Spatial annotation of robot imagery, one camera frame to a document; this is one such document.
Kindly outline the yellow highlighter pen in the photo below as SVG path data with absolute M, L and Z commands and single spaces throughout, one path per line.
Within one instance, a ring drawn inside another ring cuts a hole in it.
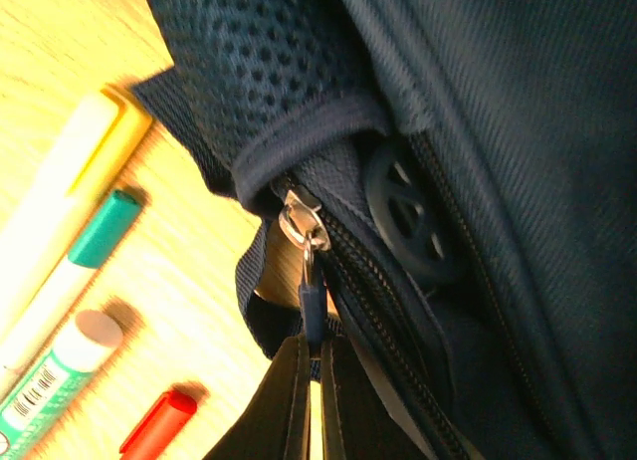
M 1 229 L 1 332 L 31 302 L 152 123 L 132 91 L 87 95 Z

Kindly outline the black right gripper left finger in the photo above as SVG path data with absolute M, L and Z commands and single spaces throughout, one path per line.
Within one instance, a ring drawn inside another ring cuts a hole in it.
M 284 340 L 238 420 L 207 459 L 308 459 L 310 351 L 303 335 Z

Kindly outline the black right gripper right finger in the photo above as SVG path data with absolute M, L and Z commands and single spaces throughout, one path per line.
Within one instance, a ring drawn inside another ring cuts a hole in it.
M 325 459 L 429 459 L 390 417 L 350 342 L 326 341 L 320 358 L 322 453 Z

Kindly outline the navy blue student backpack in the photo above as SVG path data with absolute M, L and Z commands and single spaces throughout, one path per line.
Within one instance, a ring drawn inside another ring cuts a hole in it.
M 146 2 L 266 357 L 346 338 L 429 459 L 635 457 L 636 0 Z

